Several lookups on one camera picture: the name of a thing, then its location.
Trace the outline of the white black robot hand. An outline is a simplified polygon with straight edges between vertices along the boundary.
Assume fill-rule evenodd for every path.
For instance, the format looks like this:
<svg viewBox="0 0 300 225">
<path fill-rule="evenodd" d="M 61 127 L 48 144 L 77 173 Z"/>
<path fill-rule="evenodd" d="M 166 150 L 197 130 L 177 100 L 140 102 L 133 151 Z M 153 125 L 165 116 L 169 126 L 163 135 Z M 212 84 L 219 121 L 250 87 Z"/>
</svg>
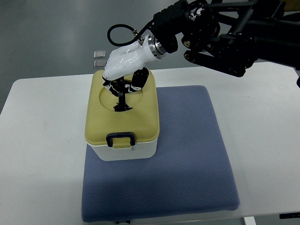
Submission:
<svg viewBox="0 0 300 225">
<path fill-rule="evenodd" d="M 164 57 L 166 50 L 153 35 L 146 35 L 143 42 L 135 41 L 111 52 L 103 73 L 103 86 L 114 96 L 141 90 L 149 72 L 147 62 L 156 62 Z"/>
</svg>

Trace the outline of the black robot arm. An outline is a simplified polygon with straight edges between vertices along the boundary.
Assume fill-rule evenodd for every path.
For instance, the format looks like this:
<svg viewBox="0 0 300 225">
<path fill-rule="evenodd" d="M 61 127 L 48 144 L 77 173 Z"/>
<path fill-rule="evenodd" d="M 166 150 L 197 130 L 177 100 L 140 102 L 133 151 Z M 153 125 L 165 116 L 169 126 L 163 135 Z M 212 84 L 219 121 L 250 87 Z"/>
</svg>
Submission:
<svg viewBox="0 0 300 225">
<path fill-rule="evenodd" d="M 150 31 L 173 53 L 177 34 L 194 64 L 242 77 L 258 60 L 300 68 L 300 15 L 285 15 L 284 0 L 208 3 L 180 0 L 154 14 Z"/>
</svg>

